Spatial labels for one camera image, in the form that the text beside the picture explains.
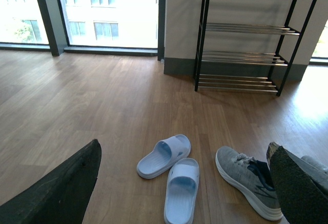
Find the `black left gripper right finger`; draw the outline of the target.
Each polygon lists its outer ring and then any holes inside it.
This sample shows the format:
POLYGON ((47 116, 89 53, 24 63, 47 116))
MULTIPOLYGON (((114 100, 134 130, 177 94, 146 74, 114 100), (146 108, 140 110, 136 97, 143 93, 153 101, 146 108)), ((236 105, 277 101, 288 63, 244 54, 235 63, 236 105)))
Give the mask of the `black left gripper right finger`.
POLYGON ((327 174, 283 146, 266 152, 282 213, 289 223, 327 223, 327 174))

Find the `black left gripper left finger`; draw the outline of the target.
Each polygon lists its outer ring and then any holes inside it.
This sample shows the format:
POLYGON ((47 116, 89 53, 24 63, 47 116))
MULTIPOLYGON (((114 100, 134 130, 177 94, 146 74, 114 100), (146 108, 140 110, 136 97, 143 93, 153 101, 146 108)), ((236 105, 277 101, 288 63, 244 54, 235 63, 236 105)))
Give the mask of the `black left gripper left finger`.
POLYGON ((101 146, 94 139, 1 205, 1 223, 82 223, 100 162, 101 146))

